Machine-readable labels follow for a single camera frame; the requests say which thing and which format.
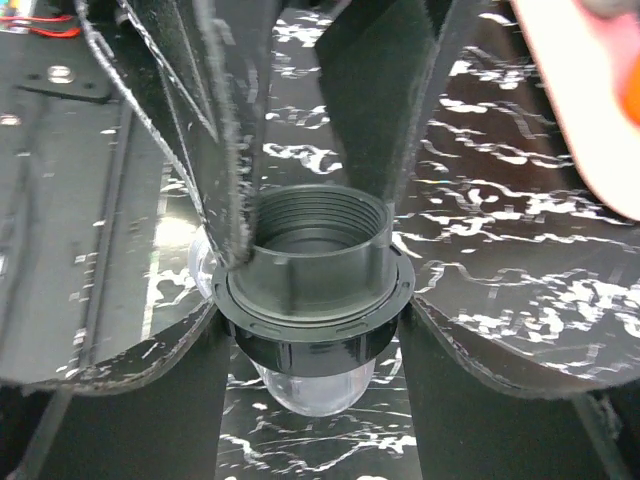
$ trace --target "red wire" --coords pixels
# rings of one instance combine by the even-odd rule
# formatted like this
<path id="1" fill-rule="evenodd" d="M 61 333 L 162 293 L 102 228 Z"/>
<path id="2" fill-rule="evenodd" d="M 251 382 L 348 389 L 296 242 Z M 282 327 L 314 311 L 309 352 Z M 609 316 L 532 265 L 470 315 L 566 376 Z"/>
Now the red wire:
<path id="1" fill-rule="evenodd" d="M 50 38 L 73 38 L 77 37 L 82 33 L 82 29 L 80 27 L 70 28 L 64 32 L 56 32 L 54 30 L 47 30 L 45 28 L 34 27 L 30 25 L 31 23 L 64 23 L 73 20 L 71 15 L 62 15 L 60 17 L 55 18 L 43 18 L 43 17 L 0 17 L 0 22 L 27 22 L 28 24 L 18 24 L 17 27 L 23 27 L 28 29 L 30 32 L 33 32 L 37 35 L 42 35 L 43 37 Z"/>
<path id="2" fill-rule="evenodd" d="M 82 33 L 82 29 L 80 27 L 70 28 L 66 32 L 54 32 L 51 30 L 45 30 L 43 28 L 36 27 L 28 27 L 30 32 L 36 33 L 38 35 L 42 35 L 43 37 L 50 38 L 73 38 L 77 37 Z"/>

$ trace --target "clear plastic dome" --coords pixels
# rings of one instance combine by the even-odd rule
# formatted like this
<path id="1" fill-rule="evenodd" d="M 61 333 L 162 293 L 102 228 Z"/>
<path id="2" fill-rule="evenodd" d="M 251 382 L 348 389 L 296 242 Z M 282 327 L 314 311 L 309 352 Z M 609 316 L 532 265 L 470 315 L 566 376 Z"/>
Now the clear plastic dome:
<path id="1" fill-rule="evenodd" d="M 204 298 L 212 295 L 211 281 L 216 268 L 204 227 L 198 228 L 189 247 L 189 272 Z M 350 372 L 329 377 L 293 377 L 274 372 L 253 362 L 269 393 L 282 406 L 307 417 L 340 413 L 364 394 L 375 370 L 375 359 Z"/>
<path id="2" fill-rule="evenodd" d="M 213 271 L 216 268 L 217 261 L 211 245 L 209 245 L 207 234 L 202 226 L 196 230 L 196 236 L 189 247 L 189 258 L 187 261 L 189 264 L 189 273 L 196 282 L 200 294 L 204 298 L 211 297 L 213 293 L 211 290 L 211 279 L 213 278 Z"/>
<path id="3" fill-rule="evenodd" d="M 375 370 L 371 360 L 350 372 L 329 377 L 292 377 L 253 363 L 269 393 L 283 407 L 307 417 L 340 413 L 364 394 Z"/>

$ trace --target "dark green plastic fitting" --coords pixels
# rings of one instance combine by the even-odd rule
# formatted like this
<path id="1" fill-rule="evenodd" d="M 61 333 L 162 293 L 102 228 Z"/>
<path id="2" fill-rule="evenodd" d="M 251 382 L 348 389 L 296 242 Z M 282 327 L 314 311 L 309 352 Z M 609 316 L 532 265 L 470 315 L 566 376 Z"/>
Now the dark green plastic fitting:
<path id="1" fill-rule="evenodd" d="M 240 348 L 270 370 L 302 377 L 343 373 L 377 356 L 415 280 L 391 244 L 392 220 L 384 203 L 348 187 L 262 192 L 251 260 L 213 277 Z"/>

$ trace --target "black and white marble pattern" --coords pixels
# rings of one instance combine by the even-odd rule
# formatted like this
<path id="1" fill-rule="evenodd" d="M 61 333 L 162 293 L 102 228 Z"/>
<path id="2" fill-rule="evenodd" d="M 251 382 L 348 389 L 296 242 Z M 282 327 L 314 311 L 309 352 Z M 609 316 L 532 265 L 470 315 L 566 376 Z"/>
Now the black and white marble pattern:
<path id="1" fill-rule="evenodd" d="M 274 80 L 262 187 L 344 182 L 311 47 L 326 16 L 290 11 L 274 30 Z M 198 226 L 175 172 L 164 187 L 149 329 L 200 301 L 186 255 Z M 416 295 L 533 362 L 602 384 L 640 376 L 640 230 L 577 175 L 513 13 L 495 1 L 456 62 L 398 209 L 395 244 Z M 280 407 L 234 350 L 219 478 L 419 478 L 399 344 L 341 415 Z"/>
<path id="2" fill-rule="evenodd" d="M 263 188 L 340 182 L 341 164 L 322 97 L 313 44 L 329 24 L 326 16 L 285 13 L 276 39 L 269 132 L 262 166 Z M 168 172 L 163 212 L 150 268 L 147 335 L 182 318 L 202 300 L 189 274 L 189 245 L 199 225 L 184 181 Z M 218 447 L 216 478 L 227 480 L 419 478 L 411 410 L 397 339 L 379 356 L 364 396 L 342 414 L 310 419 L 280 406 L 234 345 Z"/>

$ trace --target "metal screw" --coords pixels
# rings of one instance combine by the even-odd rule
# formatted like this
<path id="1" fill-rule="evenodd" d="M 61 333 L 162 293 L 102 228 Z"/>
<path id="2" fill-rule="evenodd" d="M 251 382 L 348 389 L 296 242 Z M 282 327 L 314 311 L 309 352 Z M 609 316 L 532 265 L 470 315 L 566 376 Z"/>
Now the metal screw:
<path id="1" fill-rule="evenodd" d="M 12 113 L 4 113 L 0 115 L 0 125 L 3 127 L 18 127 L 22 124 L 22 120 Z"/>
<path id="2" fill-rule="evenodd" d="M 68 84 L 75 80 L 76 76 L 69 67 L 64 65 L 52 65 L 47 69 L 47 76 L 51 83 Z"/>

